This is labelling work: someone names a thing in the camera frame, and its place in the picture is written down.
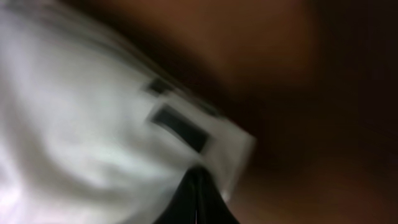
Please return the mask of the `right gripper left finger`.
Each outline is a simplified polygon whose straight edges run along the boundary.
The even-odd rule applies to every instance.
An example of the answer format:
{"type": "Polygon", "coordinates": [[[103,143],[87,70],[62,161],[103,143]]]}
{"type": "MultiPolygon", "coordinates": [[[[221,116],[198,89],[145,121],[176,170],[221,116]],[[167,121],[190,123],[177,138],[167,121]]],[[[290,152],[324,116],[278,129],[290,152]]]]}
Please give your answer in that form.
{"type": "Polygon", "coordinates": [[[193,169],[188,170],[167,208],[156,219],[155,224],[196,224],[197,177],[193,169]]]}

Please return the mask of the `white t-shirt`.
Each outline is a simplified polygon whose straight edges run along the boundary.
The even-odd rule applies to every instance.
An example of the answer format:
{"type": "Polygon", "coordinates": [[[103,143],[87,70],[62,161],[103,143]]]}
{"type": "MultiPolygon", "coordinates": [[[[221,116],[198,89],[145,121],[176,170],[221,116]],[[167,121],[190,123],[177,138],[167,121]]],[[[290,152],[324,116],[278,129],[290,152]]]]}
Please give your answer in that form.
{"type": "Polygon", "coordinates": [[[1,2],[2,223],[154,223],[198,167],[227,203],[253,142],[99,22],[1,2]]]}

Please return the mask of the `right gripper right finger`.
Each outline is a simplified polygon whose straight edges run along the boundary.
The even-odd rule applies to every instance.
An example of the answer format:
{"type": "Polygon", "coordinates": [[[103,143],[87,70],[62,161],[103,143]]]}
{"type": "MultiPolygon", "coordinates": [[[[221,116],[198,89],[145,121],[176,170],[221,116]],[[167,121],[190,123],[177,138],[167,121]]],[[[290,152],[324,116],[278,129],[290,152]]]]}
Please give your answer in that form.
{"type": "Polygon", "coordinates": [[[197,168],[198,222],[199,224],[239,224],[224,202],[211,174],[197,168]]]}

